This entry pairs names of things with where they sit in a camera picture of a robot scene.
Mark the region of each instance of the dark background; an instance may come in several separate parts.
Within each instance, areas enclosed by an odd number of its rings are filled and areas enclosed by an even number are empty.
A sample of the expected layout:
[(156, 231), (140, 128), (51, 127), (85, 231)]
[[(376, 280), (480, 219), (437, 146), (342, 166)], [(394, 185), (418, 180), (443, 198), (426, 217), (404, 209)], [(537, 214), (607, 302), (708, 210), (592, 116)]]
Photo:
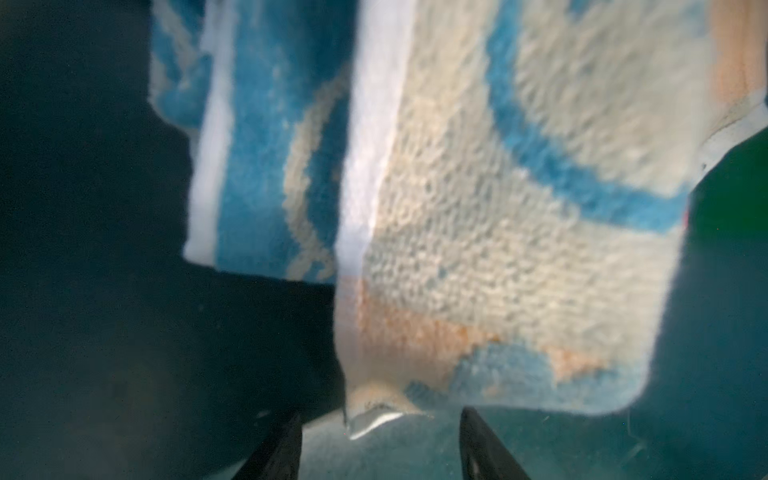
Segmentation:
[[(148, 2), (0, 2), (0, 478), (199, 478), (337, 408), (330, 288), (186, 264)], [(675, 478), (768, 473), (768, 132), (694, 194), (632, 428)], [(261, 416), (263, 412), (272, 415)]]

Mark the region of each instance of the terry cloth towel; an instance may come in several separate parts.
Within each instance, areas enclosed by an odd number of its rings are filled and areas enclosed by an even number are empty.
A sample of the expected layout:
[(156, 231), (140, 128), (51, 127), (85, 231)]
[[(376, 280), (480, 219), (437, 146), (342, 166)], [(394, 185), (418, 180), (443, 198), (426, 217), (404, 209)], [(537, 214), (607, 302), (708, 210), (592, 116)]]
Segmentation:
[(730, 125), (708, 2), (356, 3), (154, 0), (185, 258), (336, 282), (353, 435), (447, 402), (627, 405), (697, 148)]
[(190, 262), (333, 282), (355, 7), (154, 0), (150, 103), (190, 138)]
[(707, 3), (362, 0), (336, 243), (353, 436), (642, 391), (711, 122)]

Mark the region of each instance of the blue pattern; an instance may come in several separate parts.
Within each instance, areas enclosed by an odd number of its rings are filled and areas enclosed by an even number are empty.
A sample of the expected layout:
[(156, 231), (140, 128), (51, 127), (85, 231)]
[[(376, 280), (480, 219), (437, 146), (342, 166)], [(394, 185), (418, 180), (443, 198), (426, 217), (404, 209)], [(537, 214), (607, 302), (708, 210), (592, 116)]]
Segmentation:
[(594, 0), (568, 0), (568, 13), (574, 18), (581, 18), (593, 2)]
[(495, 29), (488, 39), (490, 64), (486, 80), (496, 128), (516, 161), (553, 194), (579, 207), (583, 218), (619, 227), (665, 233), (680, 222), (687, 204), (688, 185), (671, 198), (623, 184), (598, 179), (576, 164), (563, 147), (545, 136), (541, 126), (528, 121), (517, 100), (513, 78), (521, 0), (503, 0)]
[(210, 89), (211, 58), (205, 55), (193, 65), (175, 88), (165, 91), (156, 106), (178, 127), (200, 128)]
[(704, 37), (710, 32), (710, 18), (705, 0), (690, 0), (685, 12), (685, 19), (691, 27), (691, 32), (697, 37)]
[[(328, 123), (323, 129), (323, 139), (313, 154), (306, 174), (312, 183), (306, 195), (310, 199), (307, 217), (315, 227), (323, 246), (333, 252), (336, 231), (339, 228), (339, 188), (341, 166), (346, 151), (346, 126), (349, 118), (349, 95), (336, 103)], [(306, 280), (317, 280), (316, 273)], [(335, 277), (325, 280), (335, 283)]]
[[(491, 344), (463, 359), (449, 391), (471, 404), (599, 414), (625, 407), (642, 391), (646, 372), (624, 366), (555, 382), (549, 358), (522, 345)], [(484, 395), (493, 386), (493, 396)]]
[(181, 80), (181, 69), (178, 63), (176, 63), (174, 40), (163, 30), (157, 18), (152, 18), (151, 34), (152, 53), (163, 64), (168, 81), (173, 84), (178, 83)]
[(296, 123), (317, 88), (350, 58), (355, 2), (238, 2), (238, 13), (234, 127), (216, 263), (230, 272), (284, 278), (300, 246), (283, 213), (283, 168)]
[(190, 33), (192, 45), (197, 45), (203, 30), (205, 0), (167, 0), (168, 5), (179, 16), (184, 28)]

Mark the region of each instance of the towel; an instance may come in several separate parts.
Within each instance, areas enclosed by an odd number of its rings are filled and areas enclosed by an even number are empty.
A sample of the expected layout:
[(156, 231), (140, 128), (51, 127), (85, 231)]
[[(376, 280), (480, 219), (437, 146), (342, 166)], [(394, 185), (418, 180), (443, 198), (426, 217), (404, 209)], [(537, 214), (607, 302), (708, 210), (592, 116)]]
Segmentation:
[(190, 138), (184, 258), (333, 283), (356, 3), (155, 0), (150, 103)]
[(690, 190), (724, 131), (765, 124), (764, 81), (722, 80), (746, 45), (713, 47), (727, 12), (154, 0), (150, 103), (194, 168), (184, 257), (336, 284), (351, 437), (452, 404), (622, 409)]

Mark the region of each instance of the towel fold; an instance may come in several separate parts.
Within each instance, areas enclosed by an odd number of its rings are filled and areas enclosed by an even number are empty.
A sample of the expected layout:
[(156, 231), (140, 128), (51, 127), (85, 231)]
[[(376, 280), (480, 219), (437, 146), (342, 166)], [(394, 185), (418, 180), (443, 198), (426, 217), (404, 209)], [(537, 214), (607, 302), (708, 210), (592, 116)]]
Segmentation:
[(353, 436), (448, 403), (621, 409), (691, 188), (768, 124), (764, 63), (722, 66), (764, 32), (728, 44), (757, 23), (709, 4), (154, 0), (184, 257), (336, 284)]

